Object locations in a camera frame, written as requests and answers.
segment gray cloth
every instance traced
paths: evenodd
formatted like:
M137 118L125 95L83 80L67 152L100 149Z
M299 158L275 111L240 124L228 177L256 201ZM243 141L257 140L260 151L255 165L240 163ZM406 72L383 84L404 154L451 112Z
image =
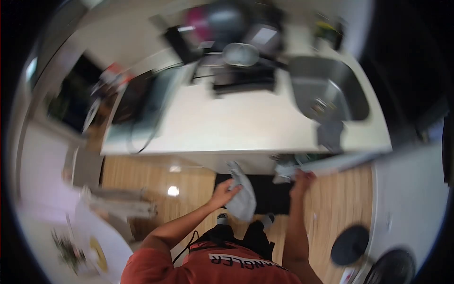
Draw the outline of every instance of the gray cloth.
M233 178L233 183L230 185L229 190L232 190L237 185L242 185L243 189L225 207L230 214L238 219L251 222L257 206L252 184L236 162L227 162L227 165Z
M344 123L342 121L320 122L317 128L318 145L325 146L332 153L342 153L341 133L343 130Z

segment towel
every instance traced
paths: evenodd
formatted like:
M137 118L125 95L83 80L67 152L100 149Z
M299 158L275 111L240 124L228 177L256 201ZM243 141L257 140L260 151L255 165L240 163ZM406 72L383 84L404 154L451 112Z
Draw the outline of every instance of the towel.
M254 188L237 162L230 161L227 162L227 165L233 178L229 190L232 190L237 185L243 186L243 189L225 205L225 208L238 219L251 222L257 206Z

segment black floor mat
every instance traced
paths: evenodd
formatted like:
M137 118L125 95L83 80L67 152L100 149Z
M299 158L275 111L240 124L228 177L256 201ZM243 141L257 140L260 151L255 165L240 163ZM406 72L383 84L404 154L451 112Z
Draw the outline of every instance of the black floor mat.
M229 174L217 174L214 188L218 183L232 178ZM293 183L274 184L272 175L247 174L257 200L255 214L285 214L288 215L290 209L289 192Z

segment orange t-shirt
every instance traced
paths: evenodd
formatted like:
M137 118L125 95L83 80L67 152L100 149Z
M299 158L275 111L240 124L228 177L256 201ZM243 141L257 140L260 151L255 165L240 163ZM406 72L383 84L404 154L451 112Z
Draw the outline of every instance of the orange t-shirt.
M139 249L128 259L121 283L301 284L296 275L280 265L260 259L258 254L242 246L226 244L235 248L193 251L185 257L183 265L176 268L165 253L151 248ZM204 242L191 248L211 245L215 244Z

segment white sock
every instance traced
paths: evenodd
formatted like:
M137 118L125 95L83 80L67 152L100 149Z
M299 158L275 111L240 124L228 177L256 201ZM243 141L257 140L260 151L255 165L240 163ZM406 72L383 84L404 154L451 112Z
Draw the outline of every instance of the white sock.
M228 215L225 213L220 213L217 216L216 224L218 225L228 225Z
M273 213L267 213L265 216L263 216L260 221L263 224L264 229L271 227L274 223L275 215Z

